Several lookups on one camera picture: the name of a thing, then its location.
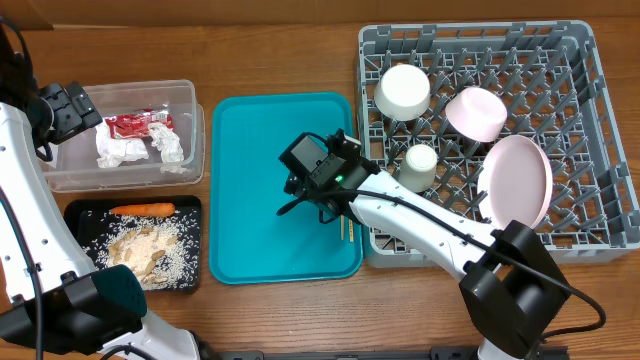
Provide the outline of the pink round plate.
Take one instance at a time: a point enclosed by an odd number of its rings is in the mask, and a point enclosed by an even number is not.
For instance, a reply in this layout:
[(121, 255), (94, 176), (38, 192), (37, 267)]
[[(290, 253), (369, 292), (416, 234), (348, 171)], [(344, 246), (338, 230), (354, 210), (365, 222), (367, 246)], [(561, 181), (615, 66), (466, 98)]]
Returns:
[(487, 153), (477, 182), (486, 196), (478, 208), (497, 228), (516, 220), (535, 229), (549, 209), (553, 175), (545, 152), (531, 139), (510, 135)]

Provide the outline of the orange carrot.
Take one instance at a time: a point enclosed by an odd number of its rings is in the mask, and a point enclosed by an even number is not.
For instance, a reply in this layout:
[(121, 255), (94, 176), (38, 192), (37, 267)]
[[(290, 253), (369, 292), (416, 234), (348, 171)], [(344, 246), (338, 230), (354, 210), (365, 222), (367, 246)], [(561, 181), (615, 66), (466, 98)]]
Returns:
[(113, 215), (140, 217), (169, 217), (176, 211), (172, 203), (135, 204), (114, 207), (110, 210)]

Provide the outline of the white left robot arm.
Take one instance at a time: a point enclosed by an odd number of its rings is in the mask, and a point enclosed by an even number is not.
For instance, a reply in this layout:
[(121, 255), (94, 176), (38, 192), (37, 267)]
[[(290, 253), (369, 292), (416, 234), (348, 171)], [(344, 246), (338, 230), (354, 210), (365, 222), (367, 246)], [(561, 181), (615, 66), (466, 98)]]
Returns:
[(100, 121), (78, 83), (39, 88), (28, 50), (1, 38), (1, 263), (12, 304), (1, 337), (38, 358), (213, 359), (206, 342), (148, 309), (129, 268), (97, 269), (63, 220), (40, 164)]

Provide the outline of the cream shallow bowl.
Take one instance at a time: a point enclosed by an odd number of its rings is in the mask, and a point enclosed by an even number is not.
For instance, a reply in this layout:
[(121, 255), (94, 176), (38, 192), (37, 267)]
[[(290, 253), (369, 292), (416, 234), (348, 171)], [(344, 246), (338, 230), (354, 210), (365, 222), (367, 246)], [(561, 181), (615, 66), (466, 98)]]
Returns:
[(398, 64), (389, 68), (374, 90), (374, 103), (386, 117), (397, 121), (411, 121), (429, 108), (431, 84), (428, 75), (419, 67)]

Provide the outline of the cream plastic cup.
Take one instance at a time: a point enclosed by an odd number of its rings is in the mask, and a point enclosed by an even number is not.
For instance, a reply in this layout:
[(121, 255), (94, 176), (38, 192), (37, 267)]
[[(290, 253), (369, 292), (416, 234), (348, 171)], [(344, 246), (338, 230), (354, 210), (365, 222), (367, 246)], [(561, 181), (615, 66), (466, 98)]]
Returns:
[(399, 167), (397, 181), (415, 193), (429, 189), (436, 175), (438, 155), (428, 145), (418, 144), (410, 147)]

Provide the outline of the white napkin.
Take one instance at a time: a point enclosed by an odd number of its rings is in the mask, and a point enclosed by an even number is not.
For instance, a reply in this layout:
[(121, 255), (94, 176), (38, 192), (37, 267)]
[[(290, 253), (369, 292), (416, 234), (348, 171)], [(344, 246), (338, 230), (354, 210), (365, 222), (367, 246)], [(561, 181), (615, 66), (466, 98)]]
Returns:
[(148, 159), (149, 154), (142, 139), (113, 139), (108, 126), (101, 123), (96, 129), (96, 149), (99, 168), (115, 168), (123, 162)]

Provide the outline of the pink food bowl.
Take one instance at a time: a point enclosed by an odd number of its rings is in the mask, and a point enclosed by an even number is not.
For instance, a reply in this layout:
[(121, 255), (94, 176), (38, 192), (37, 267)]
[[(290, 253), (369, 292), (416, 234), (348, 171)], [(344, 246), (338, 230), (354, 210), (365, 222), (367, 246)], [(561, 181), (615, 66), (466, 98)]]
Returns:
[(507, 119), (507, 108), (491, 91), (467, 87), (446, 105), (445, 115), (458, 133), (487, 143), (498, 138)]

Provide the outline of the red snack wrapper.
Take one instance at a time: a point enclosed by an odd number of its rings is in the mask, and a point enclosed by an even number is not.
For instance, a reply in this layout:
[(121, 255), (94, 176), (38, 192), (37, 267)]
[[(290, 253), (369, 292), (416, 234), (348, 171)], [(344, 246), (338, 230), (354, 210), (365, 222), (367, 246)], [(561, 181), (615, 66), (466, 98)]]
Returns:
[(113, 139), (142, 139), (150, 134), (149, 125), (159, 123), (173, 130), (173, 117), (168, 110), (140, 109), (130, 114), (103, 118)]

